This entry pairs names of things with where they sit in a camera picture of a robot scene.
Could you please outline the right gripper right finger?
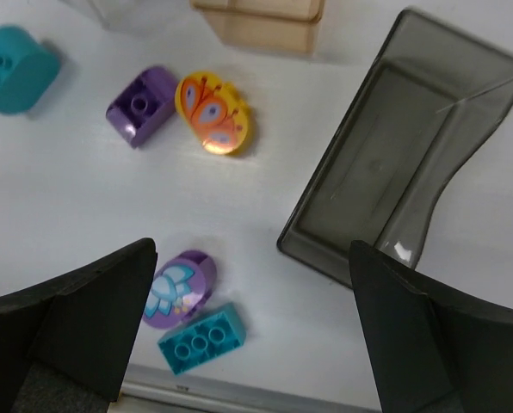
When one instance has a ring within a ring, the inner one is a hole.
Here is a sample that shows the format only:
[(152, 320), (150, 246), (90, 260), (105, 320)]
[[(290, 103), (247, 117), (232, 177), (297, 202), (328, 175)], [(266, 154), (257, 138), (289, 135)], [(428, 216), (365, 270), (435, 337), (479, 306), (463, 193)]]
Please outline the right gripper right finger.
[(355, 302), (384, 412), (513, 412), (513, 309), (349, 248)]

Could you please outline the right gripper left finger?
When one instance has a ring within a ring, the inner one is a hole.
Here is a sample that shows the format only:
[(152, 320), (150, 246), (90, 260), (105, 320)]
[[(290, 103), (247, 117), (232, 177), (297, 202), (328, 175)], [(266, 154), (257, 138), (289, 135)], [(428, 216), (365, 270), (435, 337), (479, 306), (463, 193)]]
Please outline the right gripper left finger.
[(105, 412), (117, 400), (158, 254), (142, 238), (0, 297), (0, 412)]

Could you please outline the teal rectangular lego brick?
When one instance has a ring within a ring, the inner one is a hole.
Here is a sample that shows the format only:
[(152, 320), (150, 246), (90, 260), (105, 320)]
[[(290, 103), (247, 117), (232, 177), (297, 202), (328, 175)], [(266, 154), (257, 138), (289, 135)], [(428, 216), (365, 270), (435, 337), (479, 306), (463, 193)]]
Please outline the teal rectangular lego brick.
[(158, 349), (175, 375), (186, 373), (244, 345), (247, 331), (233, 303), (166, 333)]

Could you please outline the teal rounded lego brick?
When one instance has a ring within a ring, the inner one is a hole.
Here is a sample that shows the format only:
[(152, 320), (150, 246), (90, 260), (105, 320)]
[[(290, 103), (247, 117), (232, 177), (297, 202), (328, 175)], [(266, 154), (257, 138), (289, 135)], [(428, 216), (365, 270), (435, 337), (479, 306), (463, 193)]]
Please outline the teal rounded lego brick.
[(59, 74), (57, 54), (24, 28), (0, 26), (0, 114), (29, 111)]

